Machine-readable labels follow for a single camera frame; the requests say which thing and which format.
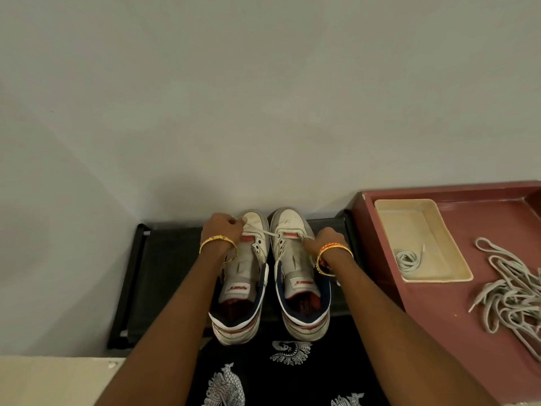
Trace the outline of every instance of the cream plastic tray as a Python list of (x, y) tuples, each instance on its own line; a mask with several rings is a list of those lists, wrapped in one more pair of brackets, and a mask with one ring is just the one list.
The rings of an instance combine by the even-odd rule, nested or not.
[(464, 282), (473, 274), (431, 199), (380, 199), (374, 203), (393, 253), (425, 250), (405, 282)]

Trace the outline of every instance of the bangle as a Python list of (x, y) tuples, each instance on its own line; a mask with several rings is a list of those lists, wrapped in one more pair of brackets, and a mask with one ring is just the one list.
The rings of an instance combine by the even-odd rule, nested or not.
[(347, 252), (349, 252), (349, 254), (351, 255), (352, 258), (354, 258), (353, 256), (353, 252), (351, 252), (351, 250), (347, 247), (347, 246), (344, 246), (342, 244), (338, 244), (337, 242), (334, 242), (332, 244), (327, 244), (327, 245), (324, 245), (320, 251), (319, 251), (319, 255), (318, 255), (318, 258), (316, 259), (315, 261), (315, 268), (318, 270), (319, 273), (321, 273), (322, 275), (325, 275), (325, 276), (331, 276), (331, 277), (334, 277), (336, 275), (333, 275), (331, 273), (326, 273), (326, 272), (323, 272), (321, 270), (321, 268), (319, 267), (319, 265), (323, 265), (323, 266), (327, 266), (327, 263), (325, 262), (325, 260), (323, 260), (323, 258), (321, 258), (321, 255), (323, 254), (323, 252), (331, 249), (331, 248), (342, 248), (342, 249), (345, 249)]
[(211, 241), (216, 241), (216, 240), (222, 240), (222, 241), (227, 241), (229, 242), (231, 245), (233, 245), (235, 247), (235, 256), (227, 261), (224, 261), (223, 263), (226, 264), (227, 262), (231, 262), (233, 259), (235, 259), (237, 257), (237, 251), (236, 251), (236, 245), (235, 243), (227, 238), (227, 237), (224, 237), (223, 235), (216, 235), (214, 237), (210, 237), (209, 239), (206, 239), (205, 241), (201, 242), (201, 246), (199, 246), (199, 255), (201, 254), (201, 250), (203, 249), (203, 246), (205, 246), (207, 243), (211, 242)]

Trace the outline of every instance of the forearm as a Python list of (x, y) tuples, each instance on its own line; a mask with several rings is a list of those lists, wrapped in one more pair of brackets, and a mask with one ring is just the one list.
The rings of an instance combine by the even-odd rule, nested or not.
[(345, 252), (329, 262), (378, 380), (393, 406), (497, 405), (492, 396)]
[(203, 249), (97, 406), (184, 404), (223, 256), (210, 244)]

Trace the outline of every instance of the maroon tray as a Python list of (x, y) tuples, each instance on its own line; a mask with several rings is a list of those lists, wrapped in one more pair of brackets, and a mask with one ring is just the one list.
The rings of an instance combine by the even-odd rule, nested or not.
[[(473, 273), (473, 280), (407, 284), (402, 280), (374, 202), (430, 198), (438, 204)], [(504, 327), (488, 334), (474, 297), (497, 273), (486, 252), (473, 244), (485, 237), (517, 255), (531, 269), (541, 267), (541, 181), (363, 191), (352, 208), (355, 225), (375, 282), (452, 353), (500, 403), (541, 400), (541, 363)]]

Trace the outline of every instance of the sneaker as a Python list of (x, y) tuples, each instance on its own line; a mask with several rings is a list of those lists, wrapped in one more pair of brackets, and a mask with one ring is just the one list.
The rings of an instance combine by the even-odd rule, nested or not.
[[(237, 257), (224, 264), (209, 312), (214, 334), (223, 345), (246, 343), (255, 336), (267, 286), (268, 220), (257, 211), (248, 211), (244, 217)], [(232, 250), (227, 259), (234, 254)]]
[(276, 234), (274, 280), (283, 322), (295, 339), (317, 341), (329, 327), (331, 282), (315, 272), (315, 262), (302, 245), (314, 232), (293, 208), (274, 212), (270, 230)]

